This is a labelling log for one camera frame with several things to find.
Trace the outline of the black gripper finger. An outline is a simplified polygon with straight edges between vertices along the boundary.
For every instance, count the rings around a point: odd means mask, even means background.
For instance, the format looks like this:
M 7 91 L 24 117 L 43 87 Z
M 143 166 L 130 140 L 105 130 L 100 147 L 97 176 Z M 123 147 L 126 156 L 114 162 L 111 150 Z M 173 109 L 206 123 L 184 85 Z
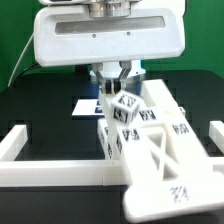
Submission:
M 119 63 L 121 67 L 121 72 L 117 78 L 114 79 L 113 84 L 113 90 L 114 93 L 118 93 L 120 90 L 123 90 L 125 88 L 125 80 L 128 77 L 131 69 L 132 69 L 132 64 L 130 61 L 121 61 Z
M 111 93 L 111 80 L 106 79 L 102 76 L 101 71 L 103 70 L 103 64 L 97 63 L 92 65 L 93 72 L 95 73 L 98 83 L 99 89 L 103 94 L 110 94 Z

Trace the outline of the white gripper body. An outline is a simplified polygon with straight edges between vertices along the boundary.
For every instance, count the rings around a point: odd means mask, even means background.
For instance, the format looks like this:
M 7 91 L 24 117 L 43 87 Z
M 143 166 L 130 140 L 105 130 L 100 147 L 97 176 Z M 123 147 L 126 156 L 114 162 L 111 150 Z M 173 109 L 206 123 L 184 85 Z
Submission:
M 34 22 L 43 67 L 178 57 L 185 48 L 183 4 L 134 4 L 126 17 L 92 18 L 86 5 L 46 7 Z

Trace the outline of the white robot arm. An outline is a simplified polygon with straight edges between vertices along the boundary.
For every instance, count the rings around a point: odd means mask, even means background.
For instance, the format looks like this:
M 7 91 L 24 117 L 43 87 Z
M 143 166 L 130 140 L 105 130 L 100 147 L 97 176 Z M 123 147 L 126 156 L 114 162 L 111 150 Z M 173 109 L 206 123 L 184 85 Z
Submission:
M 147 59 L 185 49 L 186 0 L 38 0 L 35 60 L 43 67 L 90 64 L 104 92 L 143 72 Z

